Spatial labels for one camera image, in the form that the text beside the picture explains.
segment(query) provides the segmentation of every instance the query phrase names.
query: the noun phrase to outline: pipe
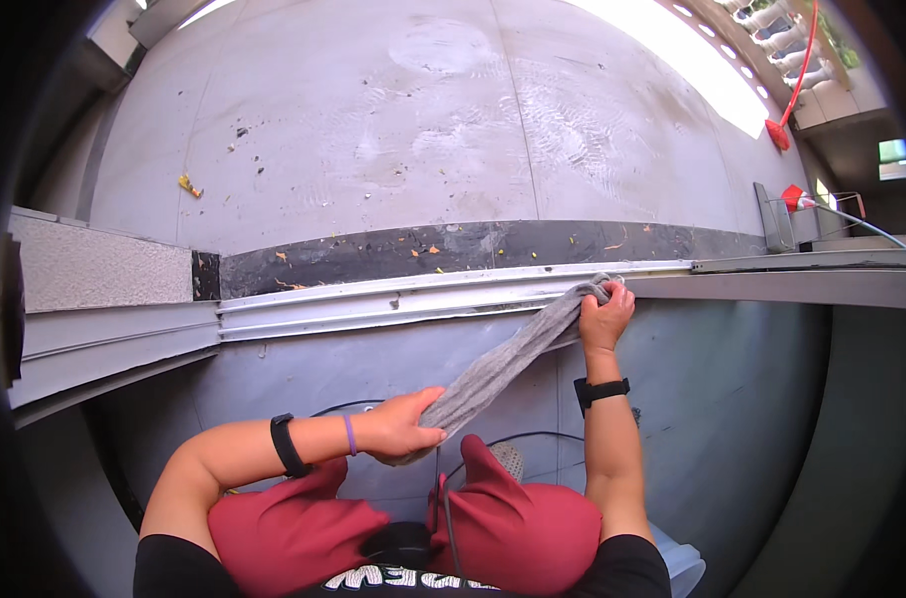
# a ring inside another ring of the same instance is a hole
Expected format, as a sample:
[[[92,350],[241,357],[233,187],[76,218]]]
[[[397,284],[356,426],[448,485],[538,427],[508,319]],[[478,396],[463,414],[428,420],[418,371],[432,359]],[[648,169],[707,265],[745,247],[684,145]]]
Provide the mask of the pipe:
[[[864,226],[866,229],[868,229],[872,233],[880,234],[881,236],[888,239],[895,245],[898,245],[902,249],[906,249],[906,245],[904,243],[902,243],[901,241],[899,241],[898,239],[896,239],[894,236],[886,233],[885,231],[883,231],[882,229],[880,229],[876,226],[868,224],[866,221],[862,220],[861,218],[855,218],[852,214],[846,214],[843,211],[839,211],[838,209],[831,209],[828,206],[823,206],[819,203],[816,203],[814,207],[819,208],[819,209],[824,209],[826,211],[830,211],[834,214],[838,214],[838,215],[842,216],[842,218],[844,218],[845,220],[849,220],[851,222],[854,222],[855,224],[861,224],[862,226]]]

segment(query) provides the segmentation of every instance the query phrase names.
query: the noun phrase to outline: gray sneaker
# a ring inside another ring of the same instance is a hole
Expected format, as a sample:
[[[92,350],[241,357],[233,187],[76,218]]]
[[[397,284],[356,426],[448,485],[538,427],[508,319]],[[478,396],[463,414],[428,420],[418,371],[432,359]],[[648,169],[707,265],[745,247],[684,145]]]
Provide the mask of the gray sneaker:
[[[489,447],[489,451],[513,479],[519,483],[523,482],[523,455],[512,443],[497,442]]]

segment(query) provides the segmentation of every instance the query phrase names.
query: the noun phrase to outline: plastic container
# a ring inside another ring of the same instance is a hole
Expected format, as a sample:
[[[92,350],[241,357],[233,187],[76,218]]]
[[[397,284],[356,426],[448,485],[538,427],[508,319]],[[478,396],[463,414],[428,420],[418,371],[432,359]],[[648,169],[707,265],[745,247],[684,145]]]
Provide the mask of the plastic container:
[[[686,598],[706,573],[706,562],[692,544],[678,544],[665,533],[649,523],[652,538],[669,570],[669,584],[672,586],[672,598]]]

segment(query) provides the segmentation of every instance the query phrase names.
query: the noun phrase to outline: red shorts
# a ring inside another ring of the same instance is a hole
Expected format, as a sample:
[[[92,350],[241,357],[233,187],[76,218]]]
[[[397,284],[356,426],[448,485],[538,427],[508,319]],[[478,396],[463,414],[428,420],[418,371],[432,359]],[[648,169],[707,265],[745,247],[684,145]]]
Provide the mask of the red shorts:
[[[450,491],[450,515],[463,575],[510,592],[548,596],[571,587],[596,556],[602,516],[565,486],[518,484],[479,437],[459,445],[466,484]],[[345,458],[266,492],[222,498],[208,516],[220,561],[241,590],[273,598],[323,583],[370,561],[360,544],[390,517],[365,500],[336,498]],[[441,476],[441,483],[446,479]],[[433,529],[433,500],[427,525]],[[455,575],[443,505],[428,569]]]

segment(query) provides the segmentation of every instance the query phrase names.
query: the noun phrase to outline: broom handle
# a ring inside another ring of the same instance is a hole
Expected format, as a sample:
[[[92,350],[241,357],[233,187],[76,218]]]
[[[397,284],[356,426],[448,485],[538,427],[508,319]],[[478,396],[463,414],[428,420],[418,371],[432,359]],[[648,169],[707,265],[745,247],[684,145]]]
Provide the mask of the broom handle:
[[[818,0],[812,0],[812,26],[809,30],[809,45],[805,49],[805,60],[802,62],[802,70],[798,72],[798,82],[792,92],[792,100],[789,101],[789,106],[785,109],[785,114],[782,115],[782,120],[778,124],[782,127],[789,122],[789,115],[792,114],[792,108],[794,108],[795,102],[798,100],[798,92],[802,90],[802,79],[805,78],[805,69],[809,68],[809,58],[812,57],[812,42],[815,41],[816,30],[818,30]]]

